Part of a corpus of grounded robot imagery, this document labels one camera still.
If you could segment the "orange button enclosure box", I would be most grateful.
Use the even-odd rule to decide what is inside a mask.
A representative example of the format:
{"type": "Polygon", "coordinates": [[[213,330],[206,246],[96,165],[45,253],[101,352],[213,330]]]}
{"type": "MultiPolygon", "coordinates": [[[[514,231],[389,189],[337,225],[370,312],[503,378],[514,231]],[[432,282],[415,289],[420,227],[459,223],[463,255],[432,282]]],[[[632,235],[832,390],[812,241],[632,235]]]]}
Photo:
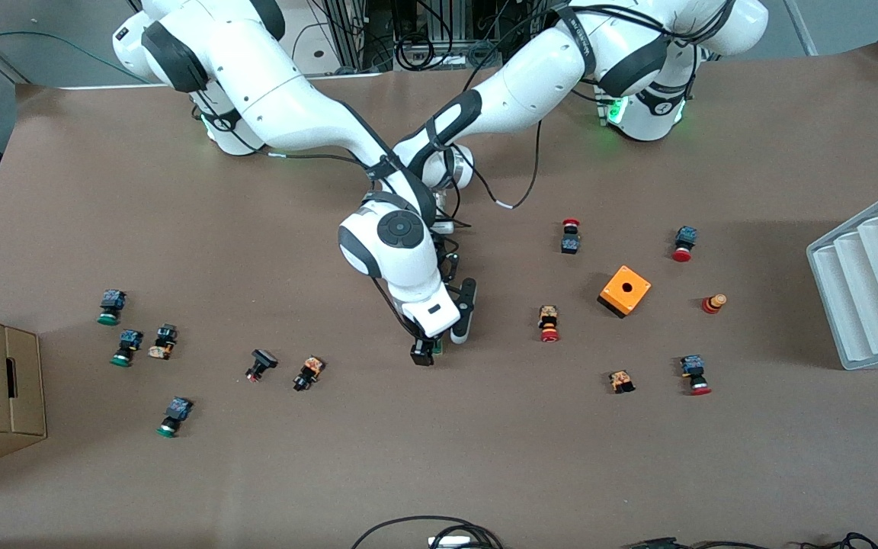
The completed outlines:
{"type": "Polygon", "coordinates": [[[621,265],[597,296],[597,302],[624,319],[640,305],[652,284],[627,265],[621,265]]]}

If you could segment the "white mounting plate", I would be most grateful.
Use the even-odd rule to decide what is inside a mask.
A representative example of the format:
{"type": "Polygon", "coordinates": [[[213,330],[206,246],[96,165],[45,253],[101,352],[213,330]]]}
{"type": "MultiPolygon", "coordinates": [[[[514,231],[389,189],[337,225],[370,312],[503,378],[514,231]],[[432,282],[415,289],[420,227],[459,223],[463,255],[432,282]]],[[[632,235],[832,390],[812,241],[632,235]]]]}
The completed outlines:
{"type": "Polygon", "coordinates": [[[364,76],[393,69],[393,29],[373,0],[277,0],[280,44],[308,78],[364,76]]]}

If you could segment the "green pushbutton blue contact block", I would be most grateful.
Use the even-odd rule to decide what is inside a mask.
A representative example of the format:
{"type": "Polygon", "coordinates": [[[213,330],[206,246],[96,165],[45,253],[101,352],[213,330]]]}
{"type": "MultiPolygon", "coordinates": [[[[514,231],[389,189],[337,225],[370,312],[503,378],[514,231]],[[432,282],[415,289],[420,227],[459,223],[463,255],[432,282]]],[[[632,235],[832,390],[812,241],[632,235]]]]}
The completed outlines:
{"type": "Polygon", "coordinates": [[[178,434],[178,429],[181,427],[182,422],[191,414],[192,409],[193,403],[191,400],[186,399],[186,397],[175,396],[168,404],[165,413],[166,417],[161,421],[156,433],[165,438],[174,438],[178,434]]]}
{"type": "Polygon", "coordinates": [[[118,326],[126,301],[127,295],[124,291],[107,289],[101,297],[101,313],[97,318],[98,323],[102,326],[118,326]]]}
{"type": "Polygon", "coordinates": [[[112,354],[109,361],[112,365],[120,368],[129,368],[133,362],[133,355],[142,347],[144,333],[139,330],[125,329],[120,333],[119,346],[112,354]]]}

